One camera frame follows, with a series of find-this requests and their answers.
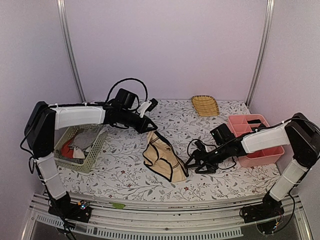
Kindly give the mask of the beige garment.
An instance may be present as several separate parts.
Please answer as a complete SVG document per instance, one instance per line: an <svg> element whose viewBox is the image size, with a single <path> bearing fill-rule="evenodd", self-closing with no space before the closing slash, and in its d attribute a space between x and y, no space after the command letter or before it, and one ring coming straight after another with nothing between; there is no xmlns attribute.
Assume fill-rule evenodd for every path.
<svg viewBox="0 0 320 240"><path fill-rule="evenodd" d="M142 156L144 165L153 173L170 183L185 181L189 177L184 162L175 153L172 144L158 131L150 131L146 136L147 145Z"/></svg>

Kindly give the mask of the navy underwear with cream waistband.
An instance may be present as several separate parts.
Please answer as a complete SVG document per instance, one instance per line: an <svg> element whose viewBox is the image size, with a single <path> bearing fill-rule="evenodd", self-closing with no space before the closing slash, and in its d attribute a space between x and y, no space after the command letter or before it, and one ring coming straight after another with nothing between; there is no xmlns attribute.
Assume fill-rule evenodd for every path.
<svg viewBox="0 0 320 240"><path fill-rule="evenodd" d="M252 132L258 132L258 131L260 131L260 128L254 127L254 128L251 129L251 131L252 131Z"/></svg>

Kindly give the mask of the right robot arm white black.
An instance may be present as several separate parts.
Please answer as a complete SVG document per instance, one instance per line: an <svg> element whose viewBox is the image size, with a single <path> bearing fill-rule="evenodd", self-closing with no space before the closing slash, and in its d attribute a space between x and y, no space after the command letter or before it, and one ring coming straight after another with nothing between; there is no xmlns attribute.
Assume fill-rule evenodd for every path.
<svg viewBox="0 0 320 240"><path fill-rule="evenodd" d="M278 210L278 202L320 158L320 128L300 112L273 126L259 114L232 115L210 134L216 143L214 149L207 151L206 145L196 139L196 150L184 164L195 168L198 174L214 174L229 158L238 158L244 168L276 163L284 155L284 147L291 148L292 160L258 208L262 218L269 218Z"/></svg>

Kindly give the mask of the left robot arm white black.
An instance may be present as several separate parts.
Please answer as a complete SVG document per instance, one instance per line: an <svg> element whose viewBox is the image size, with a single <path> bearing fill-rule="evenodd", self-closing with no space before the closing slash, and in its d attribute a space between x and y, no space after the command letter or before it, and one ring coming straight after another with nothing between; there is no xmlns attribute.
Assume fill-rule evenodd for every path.
<svg viewBox="0 0 320 240"><path fill-rule="evenodd" d="M39 101L35 105L24 129L22 142L27 143L26 152L30 153L34 161L40 181L49 195L57 200L54 207L63 217L70 217L75 210L74 205L63 198L67 191L54 159L56 133L85 125L132 128L139 134L155 131L158 127L146 113L157 105L155 99L143 102L137 109L126 109L115 101L61 105Z"/></svg>

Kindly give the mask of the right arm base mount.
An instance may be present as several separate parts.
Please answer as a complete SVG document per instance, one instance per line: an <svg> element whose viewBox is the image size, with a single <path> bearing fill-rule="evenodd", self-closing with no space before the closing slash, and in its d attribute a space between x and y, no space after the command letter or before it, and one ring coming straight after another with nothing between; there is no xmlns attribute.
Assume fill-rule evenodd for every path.
<svg viewBox="0 0 320 240"><path fill-rule="evenodd" d="M267 203L262 202L255 205L245 205L239 211L239 216L245 223L252 223L281 216L285 213L282 201Z"/></svg>

